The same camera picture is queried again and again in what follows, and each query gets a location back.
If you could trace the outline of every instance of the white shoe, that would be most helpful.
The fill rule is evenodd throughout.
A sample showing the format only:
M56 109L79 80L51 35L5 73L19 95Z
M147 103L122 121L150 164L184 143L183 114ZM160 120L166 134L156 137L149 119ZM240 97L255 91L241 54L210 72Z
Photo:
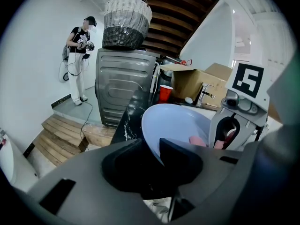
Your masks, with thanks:
M81 104L82 104L82 101L80 101L80 100L77 100L77 101L75 101L74 103L75 103L75 105L76 105L76 106L79 106L79 105L81 105Z
M82 102L85 102L85 101L88 100L88 98L87 98L86 96L83 95L83 96L80 98L80 100L81 100Z

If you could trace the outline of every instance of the wicker basket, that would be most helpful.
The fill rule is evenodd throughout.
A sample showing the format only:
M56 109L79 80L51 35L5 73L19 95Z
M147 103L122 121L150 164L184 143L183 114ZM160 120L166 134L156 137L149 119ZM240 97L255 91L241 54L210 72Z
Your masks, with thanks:
M146 0L111 0L104 16L103 48L138 49L142 45L152 19Z

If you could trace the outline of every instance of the black t-shirt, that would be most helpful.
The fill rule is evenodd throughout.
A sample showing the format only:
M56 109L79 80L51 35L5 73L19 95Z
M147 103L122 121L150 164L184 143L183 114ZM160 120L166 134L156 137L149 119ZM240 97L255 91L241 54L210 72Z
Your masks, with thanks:
M79 27L75 27L72 31L71 31L71 33L74 33L75 34L75 37L74 37L74 39L72 40L74 43L77 43L77 41L80 39L80 38L82 38L83 39L83 42L87 42L87 41L89 41L90 40L90 36L89 36L89 34L88 34L88 31L83 31L83 29L81 28L81 30L80 30L80 32L78 33L78 28ZM70 53L86 53L86 49L84 48L84 49L81 49L81 50L79 50L79 49L77 49L76 47L71 47L71 49L70 49Z

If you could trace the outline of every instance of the floor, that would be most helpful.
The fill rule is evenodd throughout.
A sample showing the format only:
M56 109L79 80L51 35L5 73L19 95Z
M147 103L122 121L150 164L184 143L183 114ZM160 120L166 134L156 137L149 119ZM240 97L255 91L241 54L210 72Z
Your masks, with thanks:
M93 144L89 144L86 151L91 151L98 148L100 147L95 146ZM36 170L39 178L44 177L49 172L51 172L54 168L56 168L56 166L52 162L50 162L37 148L34 148L31 151L31 153L27 157L27 160Z
M98 106L98 100L95 94L95 88L91 87L85 91L85 96L88 97L88 103L93 106L93 110L90 114L88 122L91 124L102 124ZM62 116L66 119L74 120L79 123L84 123L91 111L91 105L83 103L80 106L76 106L72 99L68 99L57 107L53 108L54 113Z

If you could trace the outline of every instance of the white pants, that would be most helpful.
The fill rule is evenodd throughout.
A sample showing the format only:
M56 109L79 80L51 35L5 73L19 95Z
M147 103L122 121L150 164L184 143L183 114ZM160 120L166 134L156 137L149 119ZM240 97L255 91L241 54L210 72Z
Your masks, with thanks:
M71 98L73 102L83 97L84 84L84 53L70 52L68 64L69 83L71 87Z

